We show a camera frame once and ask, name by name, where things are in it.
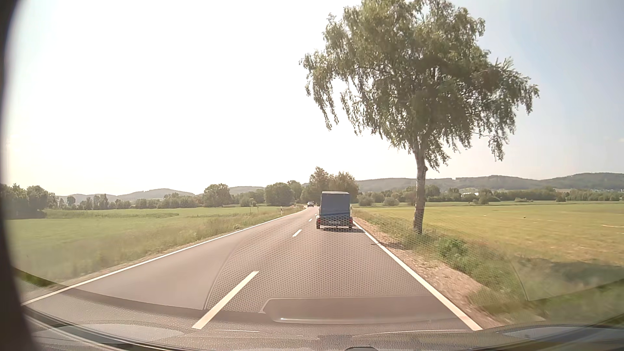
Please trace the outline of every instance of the sky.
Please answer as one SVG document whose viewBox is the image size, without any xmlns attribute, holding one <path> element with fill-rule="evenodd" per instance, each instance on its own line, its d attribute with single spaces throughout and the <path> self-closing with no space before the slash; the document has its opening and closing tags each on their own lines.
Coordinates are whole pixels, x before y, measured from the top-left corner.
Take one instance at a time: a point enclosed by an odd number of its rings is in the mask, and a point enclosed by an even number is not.
<svg viewBox="0 0 624 351">
<path fill-rule="evenodd" d="M 328 131 L 298 61 L 352 0 L 21 1 L 7 51 L 1 181 L 58 195 L 212 183 L 416 177 L 406 151 Z M 481 47 L 539 85 L 495 161 L 487 141 L 427 178 L 624 172 L 624 2 L 457 0 Z"/>
</svg>

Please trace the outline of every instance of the hill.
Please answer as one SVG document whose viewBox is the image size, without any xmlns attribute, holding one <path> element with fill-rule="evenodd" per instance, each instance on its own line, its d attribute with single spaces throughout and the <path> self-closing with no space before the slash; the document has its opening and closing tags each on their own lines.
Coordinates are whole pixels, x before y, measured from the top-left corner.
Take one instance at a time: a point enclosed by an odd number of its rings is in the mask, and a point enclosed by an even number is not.
<svg viewBox="0 0 624 351">
<path fill-rule="evenodd" d="M 256 191 L 258 189 L 264 189 L 264 187 L 231 187 L 230 194 L 238 195 L 238 194 L 241 194 L 242 192 Z"/>
<path fill-rule="evenodd" d="M 148 191 L 135 191 L 135 192 L 131 192 L 129 194 L 124 194 L 124 195 L 110 195 L 110 194 L 106 194 L 106 198 L 109 200 L 109 202 L 114 202 L 116 199 L 129 200 L 129 201 L 134 201 L 136 199 L 162 199 L 163 196 L 165 196 L 166 194 L 171 194 L 173 192 L 177 192 L 180 195 L 189 195 L 189 196 L 194 196 L 195 195 L 195 194 L 193 194 L 191 192 L 172 190 L 172 189 L 152 189 L 152 190 L 148 190 Z M 95 196 L 95 195 L 96 194 L 91 194 L 91 195 L 71 194 L 71 195 L 67 195 L 67 196 L 73 196 L 76 199 L 76 203 L 79 204 L 80 201 L 86 200 L 87 197 L 90 197 L 91 199 L 93 199 L 93 196 Z"/>
<path fill-rule="evenodd" d="M 442 190 L 451 187 L 463 188 L 488 188 L 522 190 L 540 187 L 553 187 L 557 189 L 624 189 L 624 174 L 622 173 L 579 173 L 565 177 L 535 180 L 507 175 L 490 175 L 486 177 L 458 177 L 427 179 L 427 184 L 433 184 Z M 416 185 L 413 178 L 382 178 L 358 180 L 360 191 L 383 191 L 389 189 L 405 189 L 410 185 Z"/>
</svg>

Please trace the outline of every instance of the treeline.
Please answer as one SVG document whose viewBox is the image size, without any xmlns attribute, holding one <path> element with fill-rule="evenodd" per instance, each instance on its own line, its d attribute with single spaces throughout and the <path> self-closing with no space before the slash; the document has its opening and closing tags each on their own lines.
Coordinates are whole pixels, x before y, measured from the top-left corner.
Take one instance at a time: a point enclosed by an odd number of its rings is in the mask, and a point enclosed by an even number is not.
<svg viewBox="0 0 624 351">
<path fill-rule="evenodd" d="M 277 182 L 267 185 L 264 189 L 238 194 L 234 201 L 241 206 L 254 206 L 266 203 L 269 206 L 289 206 L 295 203 L 305 204 L 309 201 L 321 202 L 323 191 L 345 191 L 351 194 L 351 202 L 358 202 L 359 186 L 355 178 L 348 172 L 329 174 L 316 167 L 310 174 L 308 184 L 303 186 L 296 180 Z"/>
<path fill-rule="evenodd" d="M 570 192 L 557 192 L 551 187 L 529 190 L 490 190 L 479 189 L 475 192 L 461 193 L 458 188 L 449 188 L 441 192 L 436 185 L 425 186 L 427 202 L 473 202 L 475 204 L 488 204 L 499 201 L 540 201 L 554 200 L 557 202 L 573 201 L 620 201 L 623 193 L 617 191 L 576 190 Z M 414 205 L 416 201 L 416 187 L 410 186 L 404 190 L 386 190 L 382 192 L 367 192 L 358 195 L 360 206 L 372 206 L 383 204 L 385 206 L 397 206 L 400 202 Z"/>
<path fill-rule="evenodd" d="M 180 195 L 177 192 L 164 195 L 162 199 L 116 199 L 109 201 L 106 194 L 98 194 L 76 203 L 76 198 L 58 197 L 53 192 L 39 185 L 22 189 L 19 185 L 2 184 L 1 199 L 5 218 L 26 219 L 44 218 L 44 209 L 62 210 L 112 210 L 112 209 L 178 209 L 193 207 L 221 207 L 240 205 L 243 207 L 267 204 L 269 206 L 289 206 L 295 203 L 314 201 L 319 203 L 322 191 L 346 191 L 351 194 L 352 202 L 358 201 L 358 185 L 355 178 L 347 172 L 329 174 L 317 167 L 310 175 L 307 186 L 296 180 L 277 182 L 267 185 L 264 189 L 231 195 L 227 184 L 210 184 L 203 193 L 196 196 Z"/>
<path fill-rule="evenodd" d="M 22 189 L 19 185 L 2 184 L 0 199 L 6 219 L 44 218 L 43 209 L 53 207 L 56 201 L 53 192 L 38 185 Z"/>
</svg>

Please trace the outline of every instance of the white edge line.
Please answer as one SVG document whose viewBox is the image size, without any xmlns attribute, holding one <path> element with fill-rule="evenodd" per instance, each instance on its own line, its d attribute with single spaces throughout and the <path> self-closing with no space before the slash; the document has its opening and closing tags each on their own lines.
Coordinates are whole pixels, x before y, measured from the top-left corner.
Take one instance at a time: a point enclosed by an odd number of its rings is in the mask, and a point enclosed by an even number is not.
<svg viewBox="0 0 624 351">
<path fill-rule="evenodd" d="M 286 218 L 286 217 L 288 217 L 289 215 L 293 215 L 293 214 L 297 214 L 297 213 L 301 213 L 301 211 L 297 211 L 297 212 L 292 213 L 292 214 L 283 215 L 283 216 L 281 216 L 281 217 L 277 217 L 277 218 L 274 218 L 274 219 L 268 220 L 268 221 L 266 221 L 266 222 L 262 222 L 262 223 L 260 223 L 260 224 L 252 225 L 251 227 L 247 227 L 247 228 L 244 228 L 244 229 L 241 229 L 241 230 L 237 230 L 237 231 L 235 231 L 235 232 L 227 233 L 227 234 L 225 234 L 225 235 L 221 235 L 221 236 L 219 236 L 219 237 L 212 238 L 212 239 L 210 239 L 210 240 L 202 241 L 202 242 L 199 242 L 199 243 L 197 243 L 197 244 L 195 244 L 195 245 L 191 245 L 191 246 L 189 246 L 189 247 L 185 247 L 185 248 L 180 249 L 180 250 L 176 250 L 176 251 L 173 251 L 173 252 L 169 252 L 168 254 L 164 254 L 164 255 L 161 255 L 161 256 L 158 256 L 158 257 L 154 257 L 154 258 L 149 259 L 149 260 L 147 260 L 147 261 L 139 262 L 138 264 L 134 264 L 134 265 L 131 265 L 131 266 L 128 266 L 128 267 L 125 267 L 125 268 L 122 268 L 122 269 L 116 270 L 116 271 L 114 271 L 114 272 L 110 272 L 110 273 L 106 273 L 106 274 L 103 274 L 103 275 L 99 275 L 99 276 L 97 276 L 97 277 L 95 277 L 95 278 L 91 278 L 91 279 L 89 279 L 89 280 L 85 280 L 85 281 L 83 281 L 83 282 L 80 282 L 80 283 L 77 283 L 77 284 L 74 284 L 74 285 L 70 285 L 70 286 L 68 286 L 68 287 L 64 287 L 63 289 L 59 289 L 59 290 L 53 291 L 53 292 L 48 293 L 48 294 L 46 294 L 46 295 L 36 297 L 36 298 L 31 299 L 31 300 L 28 300 L 28 301 L 26 301 L 26 302 L 22 302 L 22 306 L 27 305 L 27 304 L 31 304 L 31 303 L 33 303 L 33 302 L 35 302 L 35 301 L 39 301 L 39 300 L 41 300 L 41 299 L 44 299 L 44 298 L 46 298 L 46 297 L 50 297 L 50 296 L 52 296 L 52 295 L 59 294 L 59 293 L 61 293 L 61 292 L 63 292 L 63 291 L 67 291 L 67 290 L 69 290 L 69 289 L 73 289 L 73 288 L 75 288 L 75 287 L 79 287 L 79 286 L 81 286 L 81 285 L 84 285 L 84 284 L 88 284 L 88 283 L 94 282 L 94 281 L 96 281 L 96 280 L 98 280 L 98 279 L 106 278 L 106 277 L 108 277 L 108 276 L 110 276 L 110 275 L 113 275 L 113 274 L 115 274 L 115 273 L 123 272 L 123 271 L 125 271 L 125 270 L 131 269 L 131 268 L 134 268 L 134 267 L 138 267 L 138 266 L 140 266 L 140 265 L 143 265 L 143 264 L 146 264 L 146 263 L 149 263 L 149 262 L 152 262 L 152 261 L 156 261 L 156 260 L 161 259 L 161 258 L 163 258 L 163 257 L 167 257 L 167 256 L 169 256 L 169 255 L 177 254 L 178 252 L 181 252 L 181 251 L 184 251 L 184 250 L 188 250 L 188 249 L 191 249 L 191 248 L 196 247 L 196 246 L 199 246 L 199 245 L 206 244 L 207 242 L 211 242 L 211 241 L 213 241 L 213 240 L 221 239 L 221 238 L 224 238 L 224 237 L 226 237 L 226 236 L 228 236 L 228 235 L 232 235 L 232 234 L 240 233 L 240 232 L 242 232 L 243 230 L 247 230 L 247 229 L 251 229 L 251 228 L 254 228 L 254 227 L 258 227 L 259 225 L 267 224 L 267 223 L 269 223 L 269 222 L 273 222 L 274 220 L 278 220 L 278 219 Z"/>
<path fill-rule="evenodd" d="M 375 239 L 371 234 L 369 234 L 366 230 L 364 230 L 364 228 L 362 228 L 355 221 L 353 221 L 353 223 L 356 226 L 358 226 L 358 228 L 360 228 L 375 244 L 377 244 L 377 246 L 379 246 L 383 251 L 385 251 L 385 253 L 390 255 L 390 257 L 392 257 L 396 261 L 396 263 L 398 263 L 401 267 L 403 267 L 403 269 L 405 269 L 410 275 L 412 275 L 412 277 L 418 280 L 418 282 L 422 284 L 422 286 L 424 286 L 425 289 L 427 289 L 433 296 L 435 296 L 438 300 L 440 300 L 440 302 L 442 302 L 443 305 L 445 305 L 449 310 L 451 310 L 451 312 L 453 312 L 457 316 L 457 318 L 461 319 L 462 322 L 464 322 L 468 326 L 468 328 L 472 330 L 483 329 L 479 326 L 479 324 L 477 324 L 474 320 L 472 320 L 472 318 L 468 317 L 468 315 L 464 313 L 464 311 L 459 309 L 459 307 L 455 306 L 449 299 L 447 299 L 446 296 L 442 295 L 439 291 L 436 290 L 436 288 L 431 286 L 431 284 L 429 284 L 420 275 L 418 275 L 418 273 L 416 273 L 413 269 L 411 269 L 408 265 L 406 265 L 405 262 L 401 261 L 399 257 L 396 257 L 392 252 L 390 252 L 390 250 L 388 250 L 385 246 L 381 245 L 379 241 L 377 241 L 377 239 Z"/>
</svg>

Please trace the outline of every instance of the asphalt road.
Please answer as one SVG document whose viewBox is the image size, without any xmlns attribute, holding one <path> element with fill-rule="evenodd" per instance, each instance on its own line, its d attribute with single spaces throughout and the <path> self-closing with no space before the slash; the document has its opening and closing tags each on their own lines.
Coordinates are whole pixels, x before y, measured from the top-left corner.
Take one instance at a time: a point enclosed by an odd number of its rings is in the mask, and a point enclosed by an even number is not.
<svg viewBox="0 0 624 351">
<path fill-rule="evenodd" d="M 317 230 L 317 213 L 308 208 L 25 305 L 95 329 L 132 324 L 116 334 L 186 346 L 198 334 L 479 328 L 363 230 Z"/>
</svg>

